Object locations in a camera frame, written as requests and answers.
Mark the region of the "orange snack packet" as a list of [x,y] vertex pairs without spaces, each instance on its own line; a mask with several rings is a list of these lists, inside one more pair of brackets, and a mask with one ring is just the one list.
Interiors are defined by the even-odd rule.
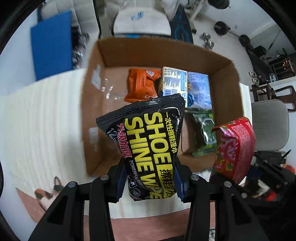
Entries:
[[147,101],[158,98],[154,83],[159,80],[162,72],[156,69],[135,69],[128,73],[128,94],[126,102]]

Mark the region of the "chrome dumbbell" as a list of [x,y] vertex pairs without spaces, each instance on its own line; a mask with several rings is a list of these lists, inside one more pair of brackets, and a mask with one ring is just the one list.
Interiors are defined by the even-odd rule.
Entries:
[[214,42],[211,41],[211,35],[203,33],[200,38],[204,41],[204,48],[212,50],[214,48]]

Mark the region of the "black blue weight bench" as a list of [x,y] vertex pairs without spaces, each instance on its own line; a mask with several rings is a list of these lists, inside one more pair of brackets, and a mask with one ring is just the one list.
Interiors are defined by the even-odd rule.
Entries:
[[190,23],[183,6],[178,6],[175,16],[169,23],[172,39],[194,44]]

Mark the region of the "green seaweed snack packet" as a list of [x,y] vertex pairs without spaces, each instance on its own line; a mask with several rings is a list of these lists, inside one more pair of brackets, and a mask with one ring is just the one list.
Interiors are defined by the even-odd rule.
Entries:
[[193,157],[204,157],[217,150],[217,139],[212,129],[215,127],[214,111],[204,109],[188,109],[191,124],[195,133],[196,150]]

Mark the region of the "red snack packet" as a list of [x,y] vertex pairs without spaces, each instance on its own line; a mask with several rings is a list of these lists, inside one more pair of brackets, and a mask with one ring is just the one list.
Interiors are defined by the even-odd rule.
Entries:
[[212,131],[221,132],[214,171],[239,184],[247,175],[255,151],[256,137],[249,119],[243,116]]

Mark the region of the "white puffer jacket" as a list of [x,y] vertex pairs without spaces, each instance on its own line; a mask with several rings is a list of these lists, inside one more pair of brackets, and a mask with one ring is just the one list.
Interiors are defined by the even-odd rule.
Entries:
[[187,0],[161,0],[161,6],[169,21],[174,18],[179,5],[186,6],[187,3]]

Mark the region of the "open cardboard milk box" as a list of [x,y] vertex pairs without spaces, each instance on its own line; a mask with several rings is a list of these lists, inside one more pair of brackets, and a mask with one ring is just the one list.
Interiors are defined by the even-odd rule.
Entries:
[[118,145],[97,126],[98,117],[119,108],[123,108],[124,116],[143,116],[184,105],[178,94],[136,103],[106,98],[106,93],[92,82],[96,69],[100,68],[98,76],[113,86],[113,93],[125,94],[130,68],[164,66],[208,75],[215,124],[244,116],[239,76],[229,59],[196,45],[164,38],[99,40],[91,52],[81,94],[82,140],[88,175],[106,174],[121,159]]

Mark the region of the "light blue tissue pack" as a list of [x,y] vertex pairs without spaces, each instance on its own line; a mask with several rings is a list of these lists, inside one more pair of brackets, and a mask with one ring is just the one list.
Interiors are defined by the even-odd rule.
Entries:
[[188,108],[212,109],[208,75],[188,72]]

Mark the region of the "blue folded mat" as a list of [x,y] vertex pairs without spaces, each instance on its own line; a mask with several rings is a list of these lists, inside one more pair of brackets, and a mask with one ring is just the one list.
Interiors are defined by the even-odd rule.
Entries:
[[73,69],[71,15],[65,11],[31,28],[37,81]]

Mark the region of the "grey chair at right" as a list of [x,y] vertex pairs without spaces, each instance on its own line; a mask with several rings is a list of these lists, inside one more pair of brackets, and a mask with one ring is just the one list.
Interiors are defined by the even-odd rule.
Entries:
[[286,105],[277,99],[254,102],[252,127],[256,136],[256,151],[278,151],[288,142],[290,135]]

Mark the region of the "white blue tissue pack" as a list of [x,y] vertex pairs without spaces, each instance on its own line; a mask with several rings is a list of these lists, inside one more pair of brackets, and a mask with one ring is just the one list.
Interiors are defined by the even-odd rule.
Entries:
[[180,94],[188,106],[188,72],[164,66],[159,81],[159,97]]

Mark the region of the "white barbell rack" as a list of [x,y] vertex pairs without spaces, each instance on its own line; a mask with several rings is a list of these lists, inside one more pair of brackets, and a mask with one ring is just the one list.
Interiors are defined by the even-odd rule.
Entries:
[[206,0],[185,1],[185,13],[188,16],[189,24],[193,34],[197,33],[194,20],[206,2]]

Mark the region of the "black shoe shine wipes pack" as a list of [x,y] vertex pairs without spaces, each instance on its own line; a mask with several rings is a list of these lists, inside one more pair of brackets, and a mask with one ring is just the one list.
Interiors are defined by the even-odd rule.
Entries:
[[134,201],[175,194],[174,166],[184,110],[185,101],[177,93],[138,101],[96,119],[120,150]]

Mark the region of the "small blue packet on chair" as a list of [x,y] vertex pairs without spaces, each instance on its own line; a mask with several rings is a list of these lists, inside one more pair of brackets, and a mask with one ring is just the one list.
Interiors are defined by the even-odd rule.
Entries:
[[131,16],[131,20],[132,21],[137,21],[137,20],[141,19],[143,17],[143,15],[144,15],[144,12],[140,11],[137,14]]

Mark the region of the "brown wooden chair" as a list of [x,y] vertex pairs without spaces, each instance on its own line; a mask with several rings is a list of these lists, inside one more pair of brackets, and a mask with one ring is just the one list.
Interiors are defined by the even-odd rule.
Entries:
[[[290,93],[287,95],[278,95],[279,92],[289,90]],[[280,89],[273,89],[270,84],[265,84],[262,86],[252,85],[250,92],[253,94],[255,102],[259,102],[259,96],[265,95],[268,100],[277,99],[282,101],[284,104],[291,104],[292,108],[288,108],[289,112],[295,112],[295,89],[293,86],[285,86]]]

